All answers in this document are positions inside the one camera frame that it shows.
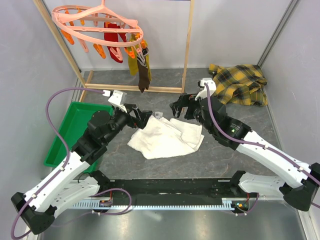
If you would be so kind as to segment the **brown striped sock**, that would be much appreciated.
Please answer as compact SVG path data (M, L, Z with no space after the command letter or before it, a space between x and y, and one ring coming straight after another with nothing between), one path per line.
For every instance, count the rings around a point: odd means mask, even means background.
M138 89L141 93L145 90L149 89L150 85L150 74L149 74L149 67L147 57L149 56L149 49L143 48L142 53L137 55L137 67L138 67L138 74L139 74L139 81L138 81Z

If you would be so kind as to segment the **mustard yellow sock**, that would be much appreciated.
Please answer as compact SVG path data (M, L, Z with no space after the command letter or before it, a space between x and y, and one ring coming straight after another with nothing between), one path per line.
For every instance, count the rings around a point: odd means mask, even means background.
M152 81L150 69L149 48L146 40L142 40L140 44L128 48L130 53L134 54L134 58L128 57L128 67L132 76L139 73L139 76L147 74L144 78L150 83Z

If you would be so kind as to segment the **red sock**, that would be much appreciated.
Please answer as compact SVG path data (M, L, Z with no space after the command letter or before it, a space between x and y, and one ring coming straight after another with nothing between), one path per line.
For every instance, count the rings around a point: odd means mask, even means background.
M105 22L104 28L110 28L110 29L120 29L121 27L117 25L116 23L111 22ZM126 34L125 33L110 33L105 32L104 33L104 40L109 42L118 42L119 37L122 39L123 42L127 41ZM107 46L110 57L116 61L117 63L122 64L123 63L123 56L120 50L117 50L114 47Z

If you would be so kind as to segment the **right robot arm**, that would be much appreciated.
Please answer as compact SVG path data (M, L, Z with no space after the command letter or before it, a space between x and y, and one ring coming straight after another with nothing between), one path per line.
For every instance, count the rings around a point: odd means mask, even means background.
M314 205L320 187L319 163L299 161L269 144L248 125L228 116L226 106L216 97L201 98L183 93L170 108L176 118L186 109L184 118L196 120L219 144L253 158L275 173L272 177L237 171L235 181L229 184L233 196L259 193L283 197L290 206L304 212Z

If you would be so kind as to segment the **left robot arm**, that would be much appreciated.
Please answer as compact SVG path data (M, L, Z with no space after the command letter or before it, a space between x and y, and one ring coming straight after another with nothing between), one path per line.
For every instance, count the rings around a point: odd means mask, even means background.
M72 204L95 194L106 196L110 180L99 170L68 190L64 187L95 163L124 127L143 129L152 114L151 110L140 110L135 104L114 107L113 115L105 110L96 111L66 158L33 189L16 192L11 197L17 217L23 219L31 233L38 235Z

